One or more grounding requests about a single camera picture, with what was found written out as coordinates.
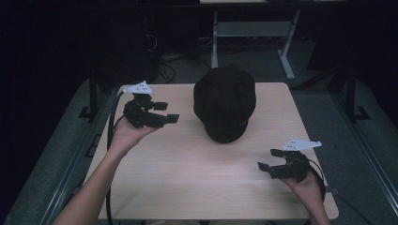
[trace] table top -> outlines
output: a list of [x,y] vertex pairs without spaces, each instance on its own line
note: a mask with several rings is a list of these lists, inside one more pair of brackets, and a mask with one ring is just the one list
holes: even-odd
[[[243,136],[235,142],[212,141],[193,112],[194,84],[151,84],[153,101],[168,102],[165,112],[180,114],[176,124],[143,138],[122,160],[112,185],[112,213],[124,219],[290,219],[307,218],[290,189],[257,162],[282,165],[269,150],[289,138],[309,140],[284,83],[257,83],[257,105]],[[124,94],[119,117],[133,95]],[[104,129],[87,177],[106,152]],[[318,163],[313,149],[303,151]],[[329,218],[338,217],[330,193]],[[106,218],[103,205],[99,218]]]

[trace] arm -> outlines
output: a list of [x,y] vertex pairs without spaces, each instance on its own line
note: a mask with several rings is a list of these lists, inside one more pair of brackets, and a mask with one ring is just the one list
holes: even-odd
[[95,224],[120,161],[145,135],[155,130],[153,127],[135,128],[126,118],[121,119],[105,157],[54,224]]
[[310,214],[312,225],[330,225],[321,198],[320,187],[316,183],[316,178],[312,172],[308,172],[307,177],[299,183],[294,178],[281,180],[292,189],[299,201],[305,206]]

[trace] white metal frame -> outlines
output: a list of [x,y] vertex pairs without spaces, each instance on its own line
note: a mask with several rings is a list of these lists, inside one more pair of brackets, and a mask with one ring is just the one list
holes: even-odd
[[284,73],[287,79],[294,80],[295,74],[287,60],[287,52],[295,34],[300,10],[296,10],[291,21],[280,22],[219,22],[218,12],[214,12],[213,22],[213,51],[211,53],[211,67],[217,68],[217,37],[286,37],[283,47],[278,50]]

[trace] gray floor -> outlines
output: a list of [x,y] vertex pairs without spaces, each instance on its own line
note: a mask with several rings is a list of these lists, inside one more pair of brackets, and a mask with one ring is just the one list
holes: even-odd
[[[280,82],[295,86],[311,79],[318,71],[306,69],[314,44],[293,42],[288,59],[297,78],[286,79],[276,50],[281,42],[255,43],[236,54],[220,54],[219,65],[234,63],[251,73],[257,82]],[[207,71],[210,55],[201,55],[202,61],[179,59],[167,63],[176,71],[175,83],[195,83]],[[165,67],[167,74],[171,70]],[[153,83],[165,83],[159,76]],[[356,103],[365,108],[371,120],[351,123],[342,108],[344,92],[331,95],[326,90],[329,78],[305,91],[292,91],[298,111],[310,139],[321,141],[315,148],[330,188],[338,189],[342,196],[362,212],[372,224],[398,224],[398,217],[391,207],[387,193],[398,185],[398,129],[375,102],[369,88],[361,82],[357,85]],[[92,142],[99,139],[115,93],[99,93],[100,114],[93,122],[78,118],[82,107],[89,105],[88,83],[82,84],[69,104],[57,130],[50,139],[35,170],[9,214],[8,224],[51,223],[70,194],[76,191],[91,162]],[[374,169],[375,162],[381,165]],[[387,175],[392,188],[381,183]],[[366,224],[350,207],[335,198],[340,215],[332,224]],[[138,221],[120,221],[136,224]],[[277,224],[302,224],[303,221],[275,221]]]

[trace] forearm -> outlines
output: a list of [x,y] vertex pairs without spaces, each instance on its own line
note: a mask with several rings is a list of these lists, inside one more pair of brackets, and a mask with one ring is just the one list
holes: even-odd
[[109,152],[54,224],[95,224],[121,156]]
[[330,225],[323,203],[304,205],[310,214],[311,225]]

